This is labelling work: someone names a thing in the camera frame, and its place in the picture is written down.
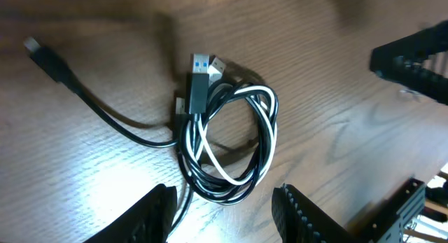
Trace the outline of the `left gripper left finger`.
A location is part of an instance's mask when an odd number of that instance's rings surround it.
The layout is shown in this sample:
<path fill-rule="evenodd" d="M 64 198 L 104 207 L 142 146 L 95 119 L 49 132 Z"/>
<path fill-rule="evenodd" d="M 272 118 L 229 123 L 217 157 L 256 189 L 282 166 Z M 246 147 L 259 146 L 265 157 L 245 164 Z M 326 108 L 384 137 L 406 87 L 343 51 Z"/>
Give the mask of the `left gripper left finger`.
<path fill-rule="evenodd" d="M 165 243 L 176 209 L 176 188 L 158 184 L 85 243 Z"/>

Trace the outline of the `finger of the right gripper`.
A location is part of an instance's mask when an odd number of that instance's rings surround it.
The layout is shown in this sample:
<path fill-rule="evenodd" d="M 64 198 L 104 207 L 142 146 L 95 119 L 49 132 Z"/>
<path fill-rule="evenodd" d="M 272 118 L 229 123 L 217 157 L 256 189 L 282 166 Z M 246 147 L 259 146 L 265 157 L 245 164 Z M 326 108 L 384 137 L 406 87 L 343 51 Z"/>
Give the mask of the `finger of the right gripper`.
<path fill-rule="evenodd" d="M 372 50 L 369 69 L 408 91 L 447 104 L 447 21 Z"/>

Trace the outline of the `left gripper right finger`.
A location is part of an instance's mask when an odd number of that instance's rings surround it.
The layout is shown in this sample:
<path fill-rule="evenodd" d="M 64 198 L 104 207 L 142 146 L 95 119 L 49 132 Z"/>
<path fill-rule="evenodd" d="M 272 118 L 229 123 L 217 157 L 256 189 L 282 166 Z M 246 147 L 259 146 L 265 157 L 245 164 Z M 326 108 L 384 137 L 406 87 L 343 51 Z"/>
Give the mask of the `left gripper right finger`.
<path fill-rule="evenodd" d="M 272 218 L 283 243 L 354 243 L 356 239 L 290 184 L 272 193 Z"/>

